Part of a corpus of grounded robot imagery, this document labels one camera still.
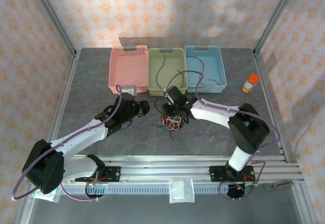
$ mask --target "bundle of cables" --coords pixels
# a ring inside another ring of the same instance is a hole
[[[184,118],[181,116],[169,116],[166,117],[164,115],[161,116],[162,124],[168,129],[177,131],[184,126]]]

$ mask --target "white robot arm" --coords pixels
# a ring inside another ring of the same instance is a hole
[[[180,115],[192,119],[207,120],[231,130],[237,147],[225,167],[227,174],[232,179],[240,174],[270,133],[270,129],[264,121],[240,113],[245,111],[258,115],[250,104],[229,107],[204,99],[188,98],[175,86],[167,89],[164,94],[168,100],[168,103],[162,106],[164,116]]]

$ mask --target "patterned wallpaper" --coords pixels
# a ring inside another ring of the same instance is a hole
[[[0,223],[34,143],[46,138],[71,56],[38,0],[0,0]]]
[[[279,0],[49,0],[76,49],[253,48]]]
[[[292,0],[262,55],[283,140],[325,223],[325,0]]]

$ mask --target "basket handle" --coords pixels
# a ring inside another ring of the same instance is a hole
[[[123,50],[124,51],[134,51],[134,50],[137,50],[137,46],[136,45],[123,46]]]
[[[174,49],[159,48],[159,53],[173,53]]]
[[[195,46],[195,51],[207,51],[209,49],[208,45],[197,45]]]

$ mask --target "gray floor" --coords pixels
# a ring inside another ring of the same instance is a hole
[[[36,200],[33,224],[300,224],[291,188],[256,187],[246,199],[196,195],[195,203],[169,204],[169,196],[110,196],[82,203],[62,196],[59,204]]]
[[[82,49],[76,73],[64,110],[58,137],[63,137],[91,121],[95,115],[114,103],[116,96],[108,88],[110,48]],[[257,112],[270,118],[261,84],[250,94],[241,87],[250,73],[256,73],[250,49],[222,49],[222,58],[228,86],[222,93],[202,94],[211,102],[230,106],[252,104]],[[191,120],[182,130],[172,132],[170,138],[166,128],[159,124],[159,113],[153,102],[157,97],[139,93],[137,100],[148,100],[150,112],[137,118],[124,131],[97,142],[81,154],[96,155],[231,155],[236,145],[230,130],[203,120]],[[265,143],[275,139],[270,134]],[[263,149],[261,155],[280,155],[277,146]]]

